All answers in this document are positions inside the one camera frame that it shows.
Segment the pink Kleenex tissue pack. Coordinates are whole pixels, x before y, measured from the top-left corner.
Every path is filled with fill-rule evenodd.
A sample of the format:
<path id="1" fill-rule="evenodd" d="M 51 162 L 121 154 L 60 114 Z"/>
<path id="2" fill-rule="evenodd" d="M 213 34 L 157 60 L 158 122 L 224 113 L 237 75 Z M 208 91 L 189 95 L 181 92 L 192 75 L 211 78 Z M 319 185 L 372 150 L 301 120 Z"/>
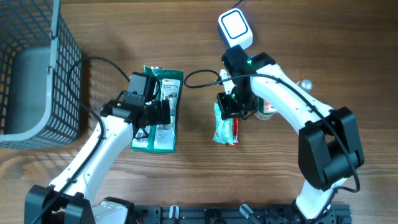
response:
<path id="1" fill-rule="evenodd" d="M 264 113 L 276 113 L 277 110 L 268 102 L 264 102 Z"/>

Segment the green lid small jar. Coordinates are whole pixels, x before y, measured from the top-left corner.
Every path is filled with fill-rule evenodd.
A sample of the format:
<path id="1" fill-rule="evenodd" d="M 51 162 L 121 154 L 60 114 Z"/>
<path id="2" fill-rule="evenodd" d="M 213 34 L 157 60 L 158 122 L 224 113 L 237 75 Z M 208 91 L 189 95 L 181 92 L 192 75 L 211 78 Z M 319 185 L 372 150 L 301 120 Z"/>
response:
<path id="1" fill-rule="evenodd" d="M 271 119 L 271 117 L 278 113 L 264 113 L 264 102 L 262 98 L 258 98 L 258 110 L 254 113 L 255 117 L 260 119 L 260 120 L 268 120 Z"/>

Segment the pale green wipes sachet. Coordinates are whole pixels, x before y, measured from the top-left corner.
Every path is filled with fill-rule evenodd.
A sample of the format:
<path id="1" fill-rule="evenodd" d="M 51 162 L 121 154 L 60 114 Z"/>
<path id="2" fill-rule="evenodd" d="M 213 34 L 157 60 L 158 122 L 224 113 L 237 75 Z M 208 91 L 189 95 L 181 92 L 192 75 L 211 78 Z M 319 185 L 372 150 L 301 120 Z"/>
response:
<path id="1" fill-rule="evenodd" d="M 233 136 L 233 119 L 221 118 L 221 110 L 217 103 L 214 104 L 215 111 L 215 133 L 213 136 L 213 140 L 220 144 L 228 144 L 234 145 L 234 136 Z"/>

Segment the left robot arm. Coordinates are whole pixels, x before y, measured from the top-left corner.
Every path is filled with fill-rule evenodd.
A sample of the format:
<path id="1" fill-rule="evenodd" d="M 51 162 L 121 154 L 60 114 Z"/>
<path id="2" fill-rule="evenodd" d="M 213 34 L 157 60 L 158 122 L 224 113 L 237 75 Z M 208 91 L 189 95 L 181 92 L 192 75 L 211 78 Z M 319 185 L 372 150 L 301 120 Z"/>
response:
<path id="1" fill-rule="evenodd" d="M 47 187 L 25 197 L 25 223 L 134 223 L 134 204 L 115 197 L 93 201 L 105 175 L 139 130 L 169 124 L 170 106 L 159 101 L 160 80 L 134 72 L 122 100 L 110 100 L 96 117 L 95 132 L 68 167 Z"/>

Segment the red coffee stick sachet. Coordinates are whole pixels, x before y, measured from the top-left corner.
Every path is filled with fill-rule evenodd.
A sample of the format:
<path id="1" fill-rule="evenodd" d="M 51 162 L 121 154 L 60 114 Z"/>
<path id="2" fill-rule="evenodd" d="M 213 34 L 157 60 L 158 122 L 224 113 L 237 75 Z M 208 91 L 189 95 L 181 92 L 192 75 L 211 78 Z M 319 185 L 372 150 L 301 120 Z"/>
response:
<path id="1" fill-rule="evenodd" d="M 233 118 L 232 121 L 233 121 L 233 123 L 232 123 L 233 143 L 232 144 L 228 143 L 229 147 L 239 145 L 239 141 L 238 141 L 239 118 Z"/>

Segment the yellow oil bottle silver cap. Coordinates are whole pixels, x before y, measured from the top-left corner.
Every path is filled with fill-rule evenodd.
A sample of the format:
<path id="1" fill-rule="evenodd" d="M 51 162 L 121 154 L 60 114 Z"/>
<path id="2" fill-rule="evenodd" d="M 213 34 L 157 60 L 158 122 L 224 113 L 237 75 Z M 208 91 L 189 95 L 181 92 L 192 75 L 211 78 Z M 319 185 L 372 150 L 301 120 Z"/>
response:
<path id="1" fill-rule="evenodd" d="M 313 88 L 313 83 L 311 80 L 301 80 L 297 82 L 297 85 L 307 93 L 309 93 Z"/>

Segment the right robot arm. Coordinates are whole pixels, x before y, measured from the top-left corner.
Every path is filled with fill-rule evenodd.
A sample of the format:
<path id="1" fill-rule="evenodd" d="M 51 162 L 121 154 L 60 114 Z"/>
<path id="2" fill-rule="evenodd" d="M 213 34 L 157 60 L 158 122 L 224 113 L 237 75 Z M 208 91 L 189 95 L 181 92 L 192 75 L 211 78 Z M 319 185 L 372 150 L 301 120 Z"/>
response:
<path id="1" fill-rule="evenodd" d="M 295 84 L 276 61 L 262 52 L 247 56 L 240 45 L 221 58 L 228 71 L 218 83 L 225 91 L 217 96 L 221 117 L 243 118 L 268 101 L 298 134 L 298 166 L 305 178 L 295 206 L 303 221 L 319 221 L 344 182 L 364 164 L 364 154 L 354 113 L 334 109 Z"/>

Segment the green 3M sponge packet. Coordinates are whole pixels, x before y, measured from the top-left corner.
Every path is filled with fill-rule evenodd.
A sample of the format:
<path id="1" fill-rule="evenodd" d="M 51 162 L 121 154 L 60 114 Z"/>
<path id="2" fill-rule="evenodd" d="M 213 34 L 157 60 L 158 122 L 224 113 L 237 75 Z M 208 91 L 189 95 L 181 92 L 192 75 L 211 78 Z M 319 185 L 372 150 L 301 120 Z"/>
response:
<path id="1" fill-rule="evenodd" d="M 170 123 L 146 126 L 136 134 L 130 149 L 136 151 L 173 153 L 177 140 L 178 106 L 182 93 L 183 71 L 161 67 L 144 66 L 143 73 L 155 76 L 160 80 L 158 100 L 170 103 Z"/>

